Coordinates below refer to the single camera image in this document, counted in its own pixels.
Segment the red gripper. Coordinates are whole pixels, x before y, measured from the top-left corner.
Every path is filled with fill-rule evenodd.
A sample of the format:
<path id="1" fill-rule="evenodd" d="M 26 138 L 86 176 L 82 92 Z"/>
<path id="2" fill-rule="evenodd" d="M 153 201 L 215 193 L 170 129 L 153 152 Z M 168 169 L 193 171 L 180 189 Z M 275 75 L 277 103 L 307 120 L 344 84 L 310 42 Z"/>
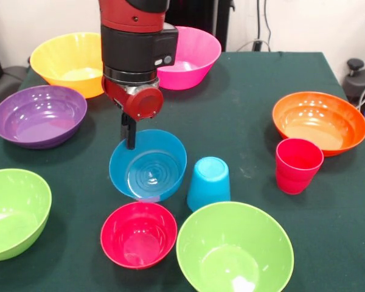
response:
<path id="1" fill-rule="evenodd" d="M 136 121 L 152 118 L 160 112 L 164 103 L 162 92 L 157 85 L 120 85 L 106 77 L 102 77 L 102 88 L 107 97 L 123 111 L 120 138 L 126 138 L 127 149 L 134 150 Z"/>

